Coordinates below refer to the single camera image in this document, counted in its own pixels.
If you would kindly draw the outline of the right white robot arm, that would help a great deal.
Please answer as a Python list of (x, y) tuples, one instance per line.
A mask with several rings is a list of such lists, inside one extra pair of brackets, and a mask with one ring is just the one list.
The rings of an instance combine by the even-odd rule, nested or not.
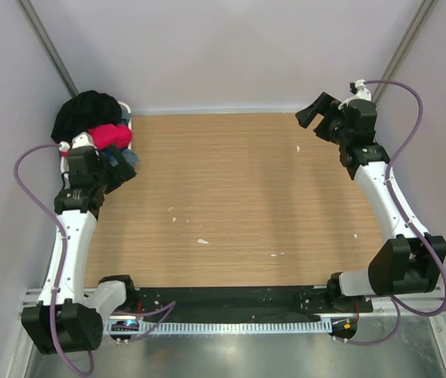
[(393, 172), (397, 156), (376, 140), (377, 106), (367, 86), (366, 80), (352, 82), (343, 101), (323, 92), (295, 115), (301, 128), (322, 118), (315, 135), (338, 146), (340, 163), (369, 201), (384, 240), (366, 269), (334, 275), (336, 286), (325, 299), (337, 312), (355, 297), (430, 293), (446, 280), (446, 241), (429, 232), (405, 199)]

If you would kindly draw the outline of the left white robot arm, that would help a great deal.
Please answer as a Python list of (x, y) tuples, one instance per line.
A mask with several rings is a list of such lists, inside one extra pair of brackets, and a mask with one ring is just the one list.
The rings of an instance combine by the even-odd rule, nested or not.
[(47, 212), (56, 226), (50, 267), (36, 304), (21, 313), (41, 354), (97, 350), (112, 313), (130, 314), (139, 302), (129, 275), (106, 276), (93, 293), (84, 293), (88, 249), (105, 196), (134, 178), (134, 167), (115, 146), (111, 164), (86, 132), (58, 149), (63, 186)]

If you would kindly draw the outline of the black t shirt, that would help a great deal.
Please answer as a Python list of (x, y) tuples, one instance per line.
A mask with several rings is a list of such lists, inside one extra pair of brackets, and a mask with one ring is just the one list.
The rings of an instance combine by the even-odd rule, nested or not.
[(80, 133), (102, 124), (117, 124), (121, 113), (114, 97), (97, 91), (81, 92), (60, 108), (50, 137), (56, 143), (70, 142)]

